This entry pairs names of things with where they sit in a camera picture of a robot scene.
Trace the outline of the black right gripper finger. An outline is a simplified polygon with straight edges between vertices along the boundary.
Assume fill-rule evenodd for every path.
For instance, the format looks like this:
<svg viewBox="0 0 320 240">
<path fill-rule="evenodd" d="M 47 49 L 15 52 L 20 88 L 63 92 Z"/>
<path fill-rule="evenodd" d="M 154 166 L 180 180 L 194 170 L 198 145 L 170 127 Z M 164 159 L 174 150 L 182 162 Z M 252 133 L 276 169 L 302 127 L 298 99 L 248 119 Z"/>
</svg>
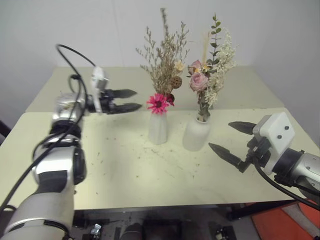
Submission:
<svg viewBox="0 0 320 240">
<path fill-rule="evenodd" d="M 221 159 L 233 165 L 241 173 L 244 173 L 248 169 L 248 167 L 252 164 L 252 161 L 250 159 L 246 159 L 245 161 L 242 161 L 239 157 L 232 154 L 228 149 L 220 145 L 217 145 L 211 142 L 209 142 L 208 145 Z"/>
<path fill-rule="evenodd" d="M 229 122 L 228 126 L 236 129 L 241 133 L 244 133 L 247 135 L 253 135 L 253 129 L 256 126 L 256 124 L 251 122 L 244 122 L 244 121 L 234 121 L 234 122 Z"/>
</svg>

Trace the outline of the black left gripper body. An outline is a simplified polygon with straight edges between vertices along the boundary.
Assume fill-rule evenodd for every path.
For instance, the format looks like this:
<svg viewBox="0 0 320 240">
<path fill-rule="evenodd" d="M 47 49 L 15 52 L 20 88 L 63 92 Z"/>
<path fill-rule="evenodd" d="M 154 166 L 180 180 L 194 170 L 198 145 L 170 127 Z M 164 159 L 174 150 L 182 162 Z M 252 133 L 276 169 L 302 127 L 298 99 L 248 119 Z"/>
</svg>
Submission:
<svg viewBox="0 0 320 240">
<path fill-rule="evenodd" d="M 114 103 L 114 99 L 118 97 L 118 91 L 112 89 L 105 89 L 100 93 L 100 106 L 102 113 L 108 115 L 117 114 L 117 105 Z"/>
</svg>

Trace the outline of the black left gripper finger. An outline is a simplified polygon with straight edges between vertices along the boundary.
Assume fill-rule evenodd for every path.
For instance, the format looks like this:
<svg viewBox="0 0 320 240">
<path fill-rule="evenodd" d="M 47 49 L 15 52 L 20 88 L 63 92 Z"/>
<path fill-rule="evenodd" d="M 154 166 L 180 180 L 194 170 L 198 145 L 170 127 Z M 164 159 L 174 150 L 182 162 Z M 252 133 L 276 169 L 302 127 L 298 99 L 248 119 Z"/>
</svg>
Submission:
<svg viewBox="0 0 320 240">
<path fill-rule="evenodd" d="M 127 99 L 136 94 L 137 92 L 132 89 L 118 89 L 113 91 L 113 97 L 116 99 Z"/>
<path fill-rule="evenodd" d="M 125 114 L 125 113 L 131 113 L 134 111 L 139 110 L 143 105 L 139 103 L 125 103 L 122 105 L 116 105 L 114 108 L 114 113 L 115 114 Z"/>
</svg>

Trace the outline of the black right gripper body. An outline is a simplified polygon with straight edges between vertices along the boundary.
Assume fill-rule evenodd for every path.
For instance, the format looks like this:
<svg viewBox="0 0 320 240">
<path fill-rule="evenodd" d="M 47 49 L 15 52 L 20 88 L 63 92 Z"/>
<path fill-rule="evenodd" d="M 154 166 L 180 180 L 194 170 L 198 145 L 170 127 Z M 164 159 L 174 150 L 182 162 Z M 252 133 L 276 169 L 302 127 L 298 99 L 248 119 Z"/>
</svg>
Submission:
<svg viewBox="0 0 320 240">
<path fill-rule="evenodd" d="M 246 154 L 246 161 L 253 164 L 254 159 L 258 160 L 260 167 L 265 167 L 268 163 L 271 153 L 270 147 L 271 144 L 266 137 L 262 137 L 260 140 L 257 140 L 256 137 L 253 137 L 248 143 L 248 152 Z"/>
</svg>

